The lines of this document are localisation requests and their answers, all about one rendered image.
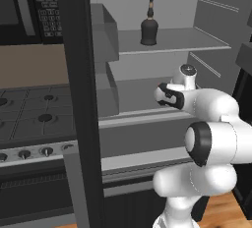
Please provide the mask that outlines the grey fridge shelf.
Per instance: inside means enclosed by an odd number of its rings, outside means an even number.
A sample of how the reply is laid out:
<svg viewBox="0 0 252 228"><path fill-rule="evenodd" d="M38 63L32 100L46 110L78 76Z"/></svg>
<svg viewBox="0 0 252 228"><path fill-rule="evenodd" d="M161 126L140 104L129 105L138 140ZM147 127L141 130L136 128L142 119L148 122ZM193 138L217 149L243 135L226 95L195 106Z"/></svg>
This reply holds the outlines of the grey fridge shelf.
<svg viewBox="0 0 252 228"><path fill-rule="evenodd" d="M190 119L191 115L171 107L161 107L154 99L160 79L117 82L119 114L98 120L101 129Z"/></svg>
<svg viewBox="0 0 252 228"><path fill-rule="evenodd" d="M120 55L230 49L226 42L199 28L162 28L157 32L157 44L154 46L140 43L139 30L121 30L118 36Z"/></svg>

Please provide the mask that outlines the grey fridge door bin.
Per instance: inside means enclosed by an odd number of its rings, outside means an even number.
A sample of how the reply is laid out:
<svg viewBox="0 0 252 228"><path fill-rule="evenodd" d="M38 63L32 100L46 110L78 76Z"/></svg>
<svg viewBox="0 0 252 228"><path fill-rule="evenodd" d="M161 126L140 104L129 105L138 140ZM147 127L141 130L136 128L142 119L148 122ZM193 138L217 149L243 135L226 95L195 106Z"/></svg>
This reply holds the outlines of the grey fridge door bin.
<svg viewBox="0 0 252 228"><path fill-rule="evenodd" d="M119 113L117 85L107 62L95 63L95 84L98 117L108 117Z"/></svg>
<svg viewBox="0 0 252 228"><path fill-rule="evenodd" d="M119 59L117 23L101 3L91 4L94 60L112 62Z"/></svg>

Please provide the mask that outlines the grey fridge drawer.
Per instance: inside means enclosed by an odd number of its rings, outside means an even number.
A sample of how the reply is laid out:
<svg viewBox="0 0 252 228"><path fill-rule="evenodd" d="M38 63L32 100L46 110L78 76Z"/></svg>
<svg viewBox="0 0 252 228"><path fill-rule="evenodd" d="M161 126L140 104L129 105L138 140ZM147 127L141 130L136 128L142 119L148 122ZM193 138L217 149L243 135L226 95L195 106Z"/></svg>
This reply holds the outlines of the grey fridge drawer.
<svg viewBox="0 0 252 228"><path fill-rule="evenodd" d="M184 146L184 134L194 118L99 130L101 157Z"/></svg>

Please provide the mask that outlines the black fridge door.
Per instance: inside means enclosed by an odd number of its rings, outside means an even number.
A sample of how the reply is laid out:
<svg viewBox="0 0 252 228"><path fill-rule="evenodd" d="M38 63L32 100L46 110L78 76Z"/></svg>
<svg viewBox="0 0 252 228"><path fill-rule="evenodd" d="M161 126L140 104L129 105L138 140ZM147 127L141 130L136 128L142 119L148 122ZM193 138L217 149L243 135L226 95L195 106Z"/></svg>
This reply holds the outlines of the black fridge door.
<svg viewBox="0 0 252 228"><path fill-rule="evenodd" d="M105 228L90 0L58 0L90 228Z"/></svg>
<svg viewBox="0 0 252 228"><path fill-rule="evenodd" d="M233 97L240 108L240 118L252 127L252 33L250 40L241 44L236 65L240 72L236 81ZM252 163L234 166L238 176L233 190L247 220L252 221Z"/></svg>

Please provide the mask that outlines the dark glass bottle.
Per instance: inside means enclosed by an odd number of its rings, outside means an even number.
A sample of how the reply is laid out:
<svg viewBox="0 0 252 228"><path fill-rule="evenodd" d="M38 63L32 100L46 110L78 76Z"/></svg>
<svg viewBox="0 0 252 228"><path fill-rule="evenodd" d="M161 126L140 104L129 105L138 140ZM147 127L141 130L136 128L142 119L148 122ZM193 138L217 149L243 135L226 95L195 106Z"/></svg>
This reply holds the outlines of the dark glass bottle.
<svg viewBox="0 0 252 228"><path fill-rule="evenodd" d="M147 18L141 23L141 43L147 46L157 44L158 22L154 19L154 0L149 1Z"/></svg>

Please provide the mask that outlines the dark gas hob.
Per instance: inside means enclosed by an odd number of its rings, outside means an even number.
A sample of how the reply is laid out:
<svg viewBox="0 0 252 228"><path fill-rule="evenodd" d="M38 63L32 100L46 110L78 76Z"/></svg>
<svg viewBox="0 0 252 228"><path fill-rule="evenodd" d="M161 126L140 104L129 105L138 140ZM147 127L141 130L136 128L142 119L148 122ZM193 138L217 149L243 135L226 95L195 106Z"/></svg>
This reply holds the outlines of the dark gas hob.
<svg viewBox="0 0 252 228"><path fill-rule="evenodd" d="M67 85L0 89L0 143L75 134Z"/></svg>

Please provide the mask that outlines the black and steel oven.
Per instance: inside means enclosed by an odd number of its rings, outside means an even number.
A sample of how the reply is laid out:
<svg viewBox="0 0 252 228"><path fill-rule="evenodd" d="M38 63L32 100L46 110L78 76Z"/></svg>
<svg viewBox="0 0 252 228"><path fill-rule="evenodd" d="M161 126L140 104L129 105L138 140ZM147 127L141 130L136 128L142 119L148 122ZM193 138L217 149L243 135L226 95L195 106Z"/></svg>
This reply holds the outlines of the black and steel oven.
<svg viewBox="0 0 252 228"><path fill-rule="evenodd" d="M0 226L74 212L63 152L76 144L0 149Z"/></svg>

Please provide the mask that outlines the black microwave oven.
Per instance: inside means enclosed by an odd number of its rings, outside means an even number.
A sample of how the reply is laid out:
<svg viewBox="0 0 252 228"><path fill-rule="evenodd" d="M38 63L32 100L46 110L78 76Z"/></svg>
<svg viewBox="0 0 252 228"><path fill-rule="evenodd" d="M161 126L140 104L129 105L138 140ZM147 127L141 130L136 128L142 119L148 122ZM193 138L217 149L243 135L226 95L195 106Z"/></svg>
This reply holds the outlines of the black microwave oven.
<svg viewBox="0 0 252 228"><path fill-rule="evenodd" d="M35 36L26 35L18 0L0 0L0 45L61 44L57 0L28 0Z"/></svg>

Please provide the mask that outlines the black oven door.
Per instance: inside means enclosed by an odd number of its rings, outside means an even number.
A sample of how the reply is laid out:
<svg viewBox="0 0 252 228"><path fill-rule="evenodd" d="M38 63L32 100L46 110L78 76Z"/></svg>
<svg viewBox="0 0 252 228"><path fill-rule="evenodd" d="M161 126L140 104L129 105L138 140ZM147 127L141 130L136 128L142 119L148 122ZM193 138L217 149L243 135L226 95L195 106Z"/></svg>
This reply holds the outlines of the black oven door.
<svg viewBox="0 0 252 228"><path fill-rule="evenodd" d="M64 169L0 176L0 225L72 212Z"/></svg>

